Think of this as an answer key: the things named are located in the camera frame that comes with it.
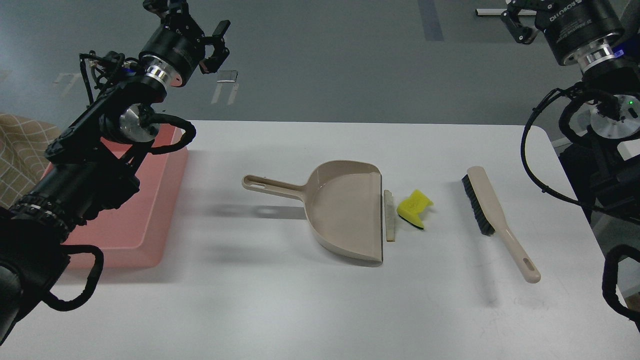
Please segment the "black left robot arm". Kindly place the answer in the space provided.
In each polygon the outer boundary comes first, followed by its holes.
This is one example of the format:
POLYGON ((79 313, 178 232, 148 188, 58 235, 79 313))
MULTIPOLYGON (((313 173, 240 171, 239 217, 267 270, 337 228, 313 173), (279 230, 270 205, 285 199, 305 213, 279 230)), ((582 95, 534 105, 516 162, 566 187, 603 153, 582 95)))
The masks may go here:
POLYGON ((230 55, 230 20, 206 35, 185 0, 145 0, 160 19, 137 57, 110 51, 79 54, 89 105, 45 150, 50 171, 1 210, 1 341, 39 304, 70 312, 93 296, 105 266, 93 244, 66 244, 78 226, 120 208, 140 191, 147 155, 185 148, 195 126, 157 112, 169 88, 199 69, 220 70, 230 55))

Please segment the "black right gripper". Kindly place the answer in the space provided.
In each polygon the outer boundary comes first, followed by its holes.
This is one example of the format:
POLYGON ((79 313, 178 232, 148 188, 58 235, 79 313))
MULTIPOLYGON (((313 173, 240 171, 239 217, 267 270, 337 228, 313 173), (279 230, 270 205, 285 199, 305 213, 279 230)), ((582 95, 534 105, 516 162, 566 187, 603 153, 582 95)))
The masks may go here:
POLYGON ((549 0, 541 10, 539 5, 539 0, 506 0, 500 20, 516 43, 528 45, 538 31, 523 25, 519 14, 534 11, 535 27, 544 34, 560 66, 575 64, 578 49, 601 39, 614 43, 625 32, 608 0, 549 0))

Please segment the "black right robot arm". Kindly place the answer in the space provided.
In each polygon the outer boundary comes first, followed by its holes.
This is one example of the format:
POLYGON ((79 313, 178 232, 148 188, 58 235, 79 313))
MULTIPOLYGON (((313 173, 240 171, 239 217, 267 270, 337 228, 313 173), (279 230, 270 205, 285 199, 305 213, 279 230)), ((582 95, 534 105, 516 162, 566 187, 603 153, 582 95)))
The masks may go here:
POLYGON ((582 80, 573 86, 553 89, 532 110, 523 131, 519 154, 528 177, 543 193, 577 205, 586 212, 599 212, 631 224, 639 223, 639 157, 624 160, 618 146, 639 138, 639 127, 628 134, 606 135, 594 123, 582 136, 570 127, 574 114, 590 105, 596 117, 613 126, 630 125, 639 119, 639 64, 617 56, 614 45, 624 43, 626 31, 607 0, 510 0, 501 19, 512 38, 530 44, 542 33, 560 66, 578 64, 582 80), (593 169, 587 181, 588 197, 569 198, 544 184, 528 166, 526 141, 538 116, 557 98, 569 103, 558 119, 558 128, 570 141, 560 157, 567 164, 571 155, 589 155, 593 169))

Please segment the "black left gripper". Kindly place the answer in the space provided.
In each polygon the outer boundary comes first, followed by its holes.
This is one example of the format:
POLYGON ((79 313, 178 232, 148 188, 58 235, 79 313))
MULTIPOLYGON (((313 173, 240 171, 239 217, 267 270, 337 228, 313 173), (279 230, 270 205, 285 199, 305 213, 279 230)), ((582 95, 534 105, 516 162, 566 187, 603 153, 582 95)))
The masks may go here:
POLYGON ((199 64, 203 75, 217 73, 228 59, 230 50, 225 35, 231 27, 230 20, 218 23, 210 36, 204 36, 192 18, 186 0, 144 0, 142 7, 160 18, 160 25, 139 53, 142 64, 160 60, 173 69, 169 85, 184 87, 199 64), (213 53, 205 57, 205 47, 211 46, 213 53))

